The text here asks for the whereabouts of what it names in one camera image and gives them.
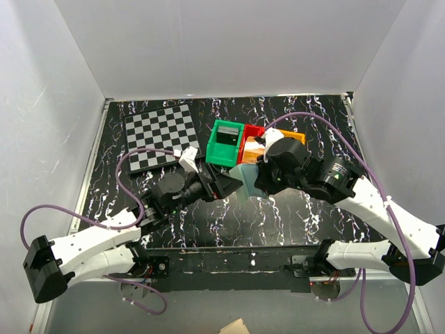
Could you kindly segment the mint green card holder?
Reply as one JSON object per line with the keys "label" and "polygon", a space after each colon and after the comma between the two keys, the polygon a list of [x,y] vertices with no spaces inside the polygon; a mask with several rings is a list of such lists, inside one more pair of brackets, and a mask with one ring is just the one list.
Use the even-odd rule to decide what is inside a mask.
{"label": "mint green card holder", "polygon": [[258,189],[254,183],[259,176],[259,169],[256,164],[239,164],[229,171],[229,175],[242,181],[243,185],[236,190],[237,198],[240,202],[245,202],[251,197],[267,198],[264,191]]}

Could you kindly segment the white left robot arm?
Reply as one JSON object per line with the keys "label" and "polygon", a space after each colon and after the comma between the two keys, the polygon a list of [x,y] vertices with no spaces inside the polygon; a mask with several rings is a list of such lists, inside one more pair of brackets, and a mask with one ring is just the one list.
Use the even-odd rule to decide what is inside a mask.
{"label": "white left robot arm", "polygon": [[212,164],[206,164],[204,171],[198,173],[169,173],[134,209],[125,208],[100,225],[66,237],[35,238],[23,263],[34,301],[46,303],[72,285],[110,273],[143,277],[149,261],[136,246],[142,236],[164,226],[184,207],[198,200],[226,198],[242,186],[242,181]]}

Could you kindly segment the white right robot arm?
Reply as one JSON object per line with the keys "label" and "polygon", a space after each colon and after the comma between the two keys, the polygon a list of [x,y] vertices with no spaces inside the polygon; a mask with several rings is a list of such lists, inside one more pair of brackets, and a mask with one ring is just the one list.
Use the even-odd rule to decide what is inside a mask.
{"label": "white right robot arm", "polygon": [[392,200],[381,198],[364,171],[340,157],[313,157],[291,137],[265,144],[265,152],[257,160],[256,188],[268,196],[285,189],[301,190],[310,198],[346,210],[385,237],[371,243],[326,239],[295,269],[326,277],[351,268],[374,269],[405,283],[413,280],[418,286],[443,273],[444,226],[428,224]]}

